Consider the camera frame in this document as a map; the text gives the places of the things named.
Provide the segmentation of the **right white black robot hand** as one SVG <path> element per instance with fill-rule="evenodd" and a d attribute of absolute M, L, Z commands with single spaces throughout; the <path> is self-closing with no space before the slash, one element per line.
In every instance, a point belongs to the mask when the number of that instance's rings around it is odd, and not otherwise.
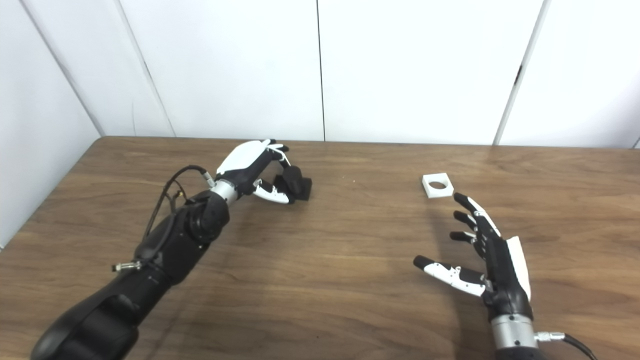
<path fill-rule="evenodd" d="M 450 238 L 471 244 L 484 261 L 484 273 L 418 255 L 416 268 L 454 289 L 481 299 L 487 310 L 497 360 L 541 360 L 533 328 L 531 286 L 521 242 L 502 237 L 493 219 L 473 198 L 455 193 L 455 202 L 464 207 L 454 218 L 470 231 L 452 231 Z"/>

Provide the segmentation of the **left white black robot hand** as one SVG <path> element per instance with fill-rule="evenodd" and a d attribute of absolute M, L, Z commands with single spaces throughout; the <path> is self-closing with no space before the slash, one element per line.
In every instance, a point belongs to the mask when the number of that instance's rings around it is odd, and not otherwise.
<path fill-rule="evenodd" d="M 289 150 L 274 139 L 252 140 L 236 146 L 218 167 L 210 191 L 229 205 L 250 195 L 279 204 L 295 203 L 289 191 L 260 178 L 272 162 L 279 162 L 284 169 L 291 166 L 286 155 Z"/>

